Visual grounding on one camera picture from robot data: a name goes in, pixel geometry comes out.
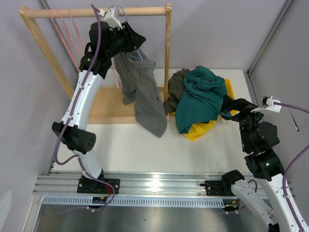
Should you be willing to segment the yellow shorts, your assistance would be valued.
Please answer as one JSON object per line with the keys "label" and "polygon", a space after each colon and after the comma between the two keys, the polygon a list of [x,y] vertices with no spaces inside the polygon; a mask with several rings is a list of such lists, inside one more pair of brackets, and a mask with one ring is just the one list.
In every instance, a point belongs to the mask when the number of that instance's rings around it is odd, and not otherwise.
{"label": "yellow shorts", "polygon": [[211,120],[207,123],[196,123],[193,124],[188,133],[184,133],[183,135],[190,141],[195,141],[196,139],[203,136],[206,132],[214,127],[217,123],[216,120]]}

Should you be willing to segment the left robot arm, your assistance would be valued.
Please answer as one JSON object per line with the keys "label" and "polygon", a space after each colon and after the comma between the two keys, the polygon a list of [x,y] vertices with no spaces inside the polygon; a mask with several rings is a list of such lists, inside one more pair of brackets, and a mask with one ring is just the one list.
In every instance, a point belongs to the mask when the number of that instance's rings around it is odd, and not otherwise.
{"label": "left robot arm", "polygon": [[78,158],[84,177],[89,179],[88,188],[93,193],[100,193],[105,182],[99,178],[103,170],[93,150],[96,135],[86,130],[90,109],[112,65],[112,58],[121,52],[137,50],[146,39],[136,33],[128,22],[112,28],[103,21],[91,25],[89,38],[69,107],[61,121],[52,124],[52,130],[58,137],[53,156],[58,165]]}

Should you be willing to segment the olive green shorts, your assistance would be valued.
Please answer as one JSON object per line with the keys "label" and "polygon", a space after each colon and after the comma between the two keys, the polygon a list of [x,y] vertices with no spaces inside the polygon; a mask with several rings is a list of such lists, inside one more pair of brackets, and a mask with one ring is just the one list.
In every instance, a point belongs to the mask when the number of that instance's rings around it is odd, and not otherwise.
{"label": "olive green shorts", "polygon": [[189,69],[182,68],[181,70],[175,72],[169,79],[168,83],[169,97],[168,100],[163,103],[166,114],[176,112],[177,105],[184,91],[186,90],[183,81],[185,76],[189,72],[190,72]]}

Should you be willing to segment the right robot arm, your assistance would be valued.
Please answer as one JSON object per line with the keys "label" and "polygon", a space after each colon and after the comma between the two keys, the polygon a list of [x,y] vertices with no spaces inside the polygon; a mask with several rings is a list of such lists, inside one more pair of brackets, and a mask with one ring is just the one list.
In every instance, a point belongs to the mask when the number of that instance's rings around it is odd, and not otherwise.
{"label": "right robot arm", "polygon": [[273,150],[280,142],[277,127],[262,121],[266,113],[278,113],[282,107],[308,113],[307,109],[282,103],[272,96],[265,96],[261,107],[242,98],[233,99],[227,95],[223,97],[221,113],[226,114],[232,110],[238,112],[231,120],[239,123],[242,151],[247,154],[246,165],[264,189],[270,205],[251,189],[238,170],[222,175],[220,188],[224,194],[238,197],[253,215],[264,223],[269,232],[307,232],[309,226],[292,197],[287,175],[294,163],[309,148],[305,147],[288,167],[284,168]]}

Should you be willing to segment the teal green shorts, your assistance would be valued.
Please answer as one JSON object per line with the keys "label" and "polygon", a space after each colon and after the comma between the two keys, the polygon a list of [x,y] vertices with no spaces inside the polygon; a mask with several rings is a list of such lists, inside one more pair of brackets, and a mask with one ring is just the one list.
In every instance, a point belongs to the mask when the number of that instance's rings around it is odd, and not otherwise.
{"label": "teal green shorts", "polygon": [[186,90],[175,112],[180,134],[188,133],[193,124],[217,120],[223,97],[227,95],[225,79],[204,66],[199,65],[191,70],[183,84]]}

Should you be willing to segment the grey shorts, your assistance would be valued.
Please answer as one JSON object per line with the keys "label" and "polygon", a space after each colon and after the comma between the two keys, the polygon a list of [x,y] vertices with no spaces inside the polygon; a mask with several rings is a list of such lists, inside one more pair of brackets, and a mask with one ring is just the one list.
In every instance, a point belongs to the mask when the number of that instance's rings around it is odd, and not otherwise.
{"label": "grey shorts", "polygon": [[135,120],[147,131],[160,138],[167,128],[167,118],[154,77],[155,62],[141,49],[115,55],[123,93],[123,104],[134,102]]}

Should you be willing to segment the blue wire hanger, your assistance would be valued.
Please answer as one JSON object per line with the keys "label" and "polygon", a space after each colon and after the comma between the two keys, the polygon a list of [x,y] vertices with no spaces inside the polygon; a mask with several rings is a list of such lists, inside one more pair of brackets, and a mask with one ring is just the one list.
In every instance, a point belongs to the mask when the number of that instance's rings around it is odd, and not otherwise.
{"label": "blue wire hanger", "polygon": [[128,18],[126,11],[122,6],[120,6],[122,9],[124,15],[125,15],[125,25],[123,25],[124,30],[126,31],[128,35],[128,43],[129,43],[129,48],[125,50],[126,53],[131,53],[131,56],[134,58],[134,60],[143,60],[143,57],[140,53],[139,48],[141,45],[146,41],[146,38],[139,35],[137,32],[135,32],[131,26],[128,23]]}

